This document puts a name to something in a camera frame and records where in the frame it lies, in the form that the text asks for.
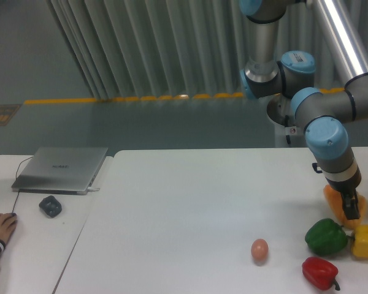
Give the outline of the person's hand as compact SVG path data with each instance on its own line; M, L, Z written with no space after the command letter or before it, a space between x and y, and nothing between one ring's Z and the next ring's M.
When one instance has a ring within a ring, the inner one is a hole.
M7 244L17 227L17 217L0 213L0 240Z

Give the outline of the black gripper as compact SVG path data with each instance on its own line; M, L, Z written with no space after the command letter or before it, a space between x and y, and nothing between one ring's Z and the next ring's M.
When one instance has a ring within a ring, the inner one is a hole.
M338 173L330 173L320 168L317 162L312 164L315 173L322 173L329 185L341 192L342 209L347 220L358 220L361 217L359 212L359 200L355 189L361 183L361 172L356 162L349 168Z

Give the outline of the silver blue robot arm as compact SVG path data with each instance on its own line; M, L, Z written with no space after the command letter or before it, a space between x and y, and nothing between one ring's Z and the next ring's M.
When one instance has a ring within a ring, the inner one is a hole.
M275 57L278 22L290 1L240 1L254 25L249 60L240 72L250 99L281 94L290 101L296 124L313 153L314 170L339 192L347 219L359 219L357 187L361 173L350 147L345 123L368 118L368 55L342 1L306 1L323 32L344 87L323 94L314 87L314 58L303 51Z

